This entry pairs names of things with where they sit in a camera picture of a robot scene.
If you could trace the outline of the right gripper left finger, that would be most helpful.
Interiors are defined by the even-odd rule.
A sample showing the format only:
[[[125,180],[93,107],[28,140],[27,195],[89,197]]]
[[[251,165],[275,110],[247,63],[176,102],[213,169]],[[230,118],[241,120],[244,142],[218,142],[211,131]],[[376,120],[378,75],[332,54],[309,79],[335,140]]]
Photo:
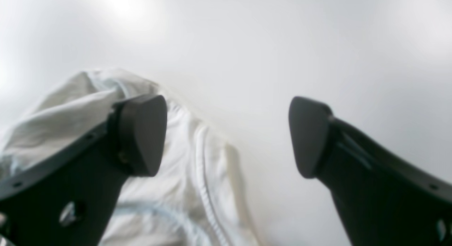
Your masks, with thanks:
[[[157,174],[166,128],[162,95],[123,100],[74,143],[1,181],[1,245],[99,244],[127,179]]]

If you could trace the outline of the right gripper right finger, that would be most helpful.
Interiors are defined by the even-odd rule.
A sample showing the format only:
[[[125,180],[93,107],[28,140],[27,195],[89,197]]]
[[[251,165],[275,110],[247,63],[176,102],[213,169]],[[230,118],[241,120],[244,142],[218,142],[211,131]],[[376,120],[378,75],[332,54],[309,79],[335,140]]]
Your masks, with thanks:
[[[383,148],[325,103],[289,107],[295,162],[330,191],[353,246],[450,246],[451,184]]]

